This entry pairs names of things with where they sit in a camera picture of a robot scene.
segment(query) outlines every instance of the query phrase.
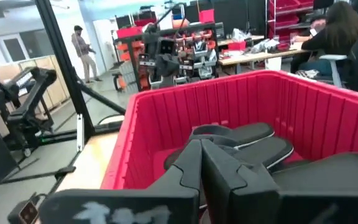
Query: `man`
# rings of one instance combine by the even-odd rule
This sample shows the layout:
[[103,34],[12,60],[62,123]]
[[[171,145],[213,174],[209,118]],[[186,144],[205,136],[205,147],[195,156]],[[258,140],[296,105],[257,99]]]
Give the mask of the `man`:
[[101,82],[102,80],[97,77],[96,64],[90,57],[90,52],[94,54],[96,54],[96,52],[91,49],[90,45],[86,44],[84,38],[81,37],[82,30],[82,27],[74,26],[74,34],[71,36],[71,42],[84,66],[85,83],[90,83],[90,67],[92,68],[94,80]]
[[[307,40],[310,40],[314,35],[312,35],[313,30],[315,31],[320,31],[326,24],[326,16],[324,15],[318,15],[315,16],[314,18],[312,18],[310,20],[310,29],[302,32],[301,34],[299,34],[298,36],[294,37],[294,39],[292,41],[294,42],[305,42]],[[298,71],[299,66],[302,63],[307,62],[311,56],[315,56],[316,52],[313,53],[302,53],[302,54],[297,54],[293,57],[292,62],[291,62],[291,73],[295,73],[296,71]]]

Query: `long hair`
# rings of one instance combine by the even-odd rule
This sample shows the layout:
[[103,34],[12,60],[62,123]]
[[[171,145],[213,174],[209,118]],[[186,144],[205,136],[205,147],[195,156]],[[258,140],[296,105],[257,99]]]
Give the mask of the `long hair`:
[[337,47],[339,40],[354,44],[358,39],[357,12],[345,1],[333,4],[327,12],[326,31],[333,46]]

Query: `gray office chair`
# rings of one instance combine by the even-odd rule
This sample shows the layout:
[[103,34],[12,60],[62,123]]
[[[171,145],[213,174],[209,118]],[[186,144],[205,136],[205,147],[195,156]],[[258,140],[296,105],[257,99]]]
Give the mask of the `gray office chair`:
[[333,82],[334,85],[338,88],[343,88],[343,84],[341,81],[341,77],[339,76],[338,69],[336,67],[336,62],[339,60],[345,60],[347,59],[346,55],[323,55],[320,57],[320,59],[326,59],[329,60],[331,64],[331,70],[333,72]]

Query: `door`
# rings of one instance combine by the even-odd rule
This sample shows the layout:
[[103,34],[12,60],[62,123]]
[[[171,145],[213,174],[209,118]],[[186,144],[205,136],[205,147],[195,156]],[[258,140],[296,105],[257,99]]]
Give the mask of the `door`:
[[0,44],[8,62],[30,59],[19,34],[0,36]]

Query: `floor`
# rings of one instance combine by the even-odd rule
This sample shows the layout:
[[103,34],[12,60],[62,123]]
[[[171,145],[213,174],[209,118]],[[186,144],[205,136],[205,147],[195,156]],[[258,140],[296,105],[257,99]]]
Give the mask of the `floor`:
[[[283,70],[288,71],[289,66],[283,65]],[[129,97],[135,92],[132,87],[129,93],[118,93],[114,89],[112,76],[103,75],[104,81],[101,83],[91,84],[91,88],[109,100],[126,108]],[[85,95],[84,99],[88,107],[92,122],[98,124],[103,118],[117,114],[111,108],[98,102],[94,98]],[[68,102],[59,110],[52,113],[55,122],[55,131],[69,131],[76,129],[76,116],[73,104]],[[21,166],[25,166],[32,161],[39,159],[35,164],[20,171],[16,177],[34,175],[43,172],[56,171],[59,168],[67,166],[76,154],[76,141],[67,141],[54,145],[48,145],[38,148]],[[8,213],[22,200],[27,200],[34,192],[48,193],[55,184],[54,177],[46,177],[34,180],[16,182],[13,184],[0,185],[0,223],[7,223]]]

